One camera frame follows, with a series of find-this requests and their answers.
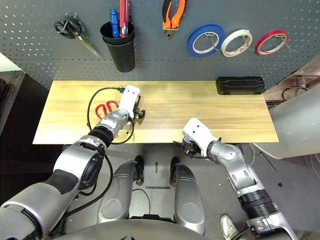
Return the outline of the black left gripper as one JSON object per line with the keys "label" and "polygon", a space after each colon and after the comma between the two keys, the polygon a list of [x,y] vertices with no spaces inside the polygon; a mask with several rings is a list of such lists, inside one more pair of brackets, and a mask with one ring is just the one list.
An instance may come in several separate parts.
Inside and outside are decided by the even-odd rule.
{"label": "black left gripper", "polygon": [[134,108],[134,121],[135,123],[141,125],[145,119],[146,111],[144,109],[140,109],[138,106]]}

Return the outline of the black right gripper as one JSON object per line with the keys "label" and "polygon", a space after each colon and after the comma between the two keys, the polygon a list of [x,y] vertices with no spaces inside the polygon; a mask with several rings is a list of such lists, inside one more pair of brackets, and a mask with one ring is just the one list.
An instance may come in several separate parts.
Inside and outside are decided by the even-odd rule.
{"label": "black right gripper", "polygon": [[193,140],[183,140],[182,143],[173,141],[174,146],[182,151],[186,156],[190,158],[202,158],[201,149]]}

